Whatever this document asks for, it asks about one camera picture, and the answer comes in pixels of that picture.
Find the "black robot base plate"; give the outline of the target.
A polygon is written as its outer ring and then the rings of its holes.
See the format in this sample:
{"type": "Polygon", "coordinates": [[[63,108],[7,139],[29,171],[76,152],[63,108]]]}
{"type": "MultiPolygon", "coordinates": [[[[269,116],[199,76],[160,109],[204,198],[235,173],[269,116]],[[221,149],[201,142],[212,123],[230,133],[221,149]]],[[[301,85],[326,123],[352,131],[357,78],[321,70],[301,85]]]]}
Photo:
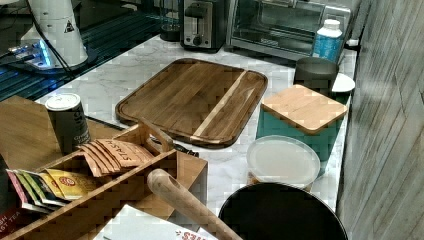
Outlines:
{"type": "Polygon", "coordinates": [[[53,53],[49,53],[47,48],[33,47],[25,45],[23,47],[13,47],[9,49],[13,60],[7,60],[2,66],[34,72],[41,75],[63,75],[77,74],[93,66],[98,60],[98,54],[91,48],[86,47],[88,58],[82,63],[71,66],[64,63],[54,63],[53,53]]]}

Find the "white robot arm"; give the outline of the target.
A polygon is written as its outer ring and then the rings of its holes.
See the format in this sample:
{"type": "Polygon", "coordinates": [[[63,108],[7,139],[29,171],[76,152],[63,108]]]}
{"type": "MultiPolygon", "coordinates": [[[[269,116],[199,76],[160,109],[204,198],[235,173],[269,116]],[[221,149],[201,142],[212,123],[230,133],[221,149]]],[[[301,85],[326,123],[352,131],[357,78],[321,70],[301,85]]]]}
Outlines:
{"type": "Polygon", "coordinates": [[[40,70],[75,67],[88,59],[71,0],[27,0],[33,25],[21,37],[34,44],[39,57],[29,64],[40,70]]]}

